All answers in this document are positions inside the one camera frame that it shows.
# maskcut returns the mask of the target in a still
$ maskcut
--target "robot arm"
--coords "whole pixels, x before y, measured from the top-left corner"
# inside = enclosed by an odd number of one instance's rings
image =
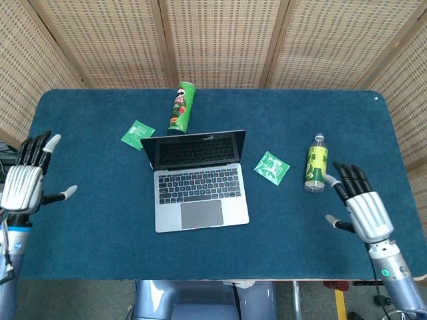
[[[352,223],[345,223],[328,215],[326,219],[338,229],[353,232],[365,243],[375,270],[396,308],[427,319],[427,306],[422,300],[409,268],[395,241],[389,240],[393,224],[379,194],[371,186],[363,171],[353,165],[334,163],[342,182],[326,175],[326,181],[336,190],[350,213]]]
[[[27,239],[31,231],[30,215],[40,205],[66,200],[77,189],[71,186],[57,195],[43,196],[43,180],[51,154],[61,139],[51,132],[27,139],[21,146],[16,165],[6,176],[0,201],[0,320],[12,320],[16,312],[19,277]]]

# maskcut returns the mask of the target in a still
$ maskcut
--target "plastic bottle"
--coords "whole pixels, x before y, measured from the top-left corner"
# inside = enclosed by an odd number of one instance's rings
[[[328,149],[324,143],[325,137],[318,133],[308,149],[306,180],[304,189],[311,192],[322,192],[325,189],[326,164]]]

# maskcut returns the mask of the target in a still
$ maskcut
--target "touchpad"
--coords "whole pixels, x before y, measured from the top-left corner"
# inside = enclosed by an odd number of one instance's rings
[[[181,203],[182,229],[223,224],[221,200]]]

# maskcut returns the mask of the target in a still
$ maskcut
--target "yellow bottle label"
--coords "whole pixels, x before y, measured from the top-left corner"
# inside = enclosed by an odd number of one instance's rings
[[[308,149],[306,181],[325,182],[328,150],[325,147],[311,147]]]

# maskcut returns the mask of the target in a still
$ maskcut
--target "blue tablecloth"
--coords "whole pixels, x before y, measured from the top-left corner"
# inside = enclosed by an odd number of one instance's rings
[[[64,203],[33,217],[26,278],[371,279],[363,243],[324,216],[348,220],[330,188],[304,191],[308,147],[323,133],[332,161],[357,163],[382,196],[414,274],[426,242],[384,98],[374,91],[201,89],[188,133],[245,129],[242,168],[250,223],[157,234],[153,171],[121,142],[137,119],[165,135],[175,91],[53,90],[31,134],[62,134],[45,192],[77,184]],[[276,187],[254,172],[266,151],[291,165]]]

